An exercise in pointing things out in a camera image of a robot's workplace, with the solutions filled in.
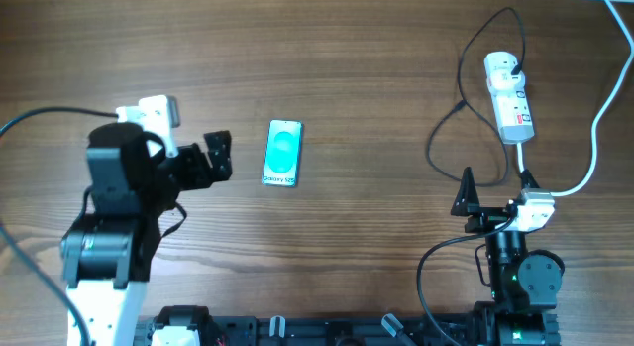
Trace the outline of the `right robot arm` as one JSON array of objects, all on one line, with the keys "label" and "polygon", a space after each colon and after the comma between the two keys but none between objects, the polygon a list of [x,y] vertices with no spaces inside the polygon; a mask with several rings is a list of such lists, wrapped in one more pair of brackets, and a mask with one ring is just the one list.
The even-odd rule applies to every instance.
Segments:
[{"label": "right robot arm", "polygon": [[533,176],[521,174],[519,195],[504,207],[484,207],[471,168],[465,168],[451,214],[468,219],[467,233],[484,236],[492,301],[479,301],[468,316],[469,345],[556,346],[562,343],[557,294],[565,264],[556,254],[527,249],[526,236],[545,227],[554,197]]}]

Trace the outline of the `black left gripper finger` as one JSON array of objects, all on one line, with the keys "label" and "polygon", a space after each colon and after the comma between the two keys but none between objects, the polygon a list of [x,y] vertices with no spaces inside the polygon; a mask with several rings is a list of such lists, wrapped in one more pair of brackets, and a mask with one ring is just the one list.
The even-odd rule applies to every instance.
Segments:
[{"label": "black left gripper finger", "polygon": [[228,160],[231,153],[232,136],[228,130],[205,133],[204,141],[210,160]]},{"label": "black left gripper finger", "polygon": [[232,162],[230,158],[210,159],[211,180],[213,182],[227,181],[233,174]]}]

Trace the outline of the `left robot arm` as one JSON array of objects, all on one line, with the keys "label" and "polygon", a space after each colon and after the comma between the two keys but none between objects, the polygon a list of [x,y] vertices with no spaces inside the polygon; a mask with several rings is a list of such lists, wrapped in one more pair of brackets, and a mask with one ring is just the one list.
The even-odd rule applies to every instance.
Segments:
[{"label": "left robot arm", "polygon": [[227,131],[167,153],[159,135],[131,122],[110,123],[89,135],[92,178],[81,211],[60,242],[62,276],[73,308],[68,339],[84,345],[131,345],[146,297],[152,259],[161,240],[178,230],[159,227],[167,211],[182,207],[188,190],[205,189],[232,175]]}]

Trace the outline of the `teal screen Galaxy smartphone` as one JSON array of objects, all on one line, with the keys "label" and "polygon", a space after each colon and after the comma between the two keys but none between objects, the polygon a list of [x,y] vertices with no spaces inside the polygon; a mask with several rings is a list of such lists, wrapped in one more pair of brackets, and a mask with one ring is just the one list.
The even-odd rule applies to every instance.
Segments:
[{"label": "teal screen Galaxy smartphone", "polygon": [[262,184],[295,187],[303,125],[299,121],[271,120],[265,147]]}]

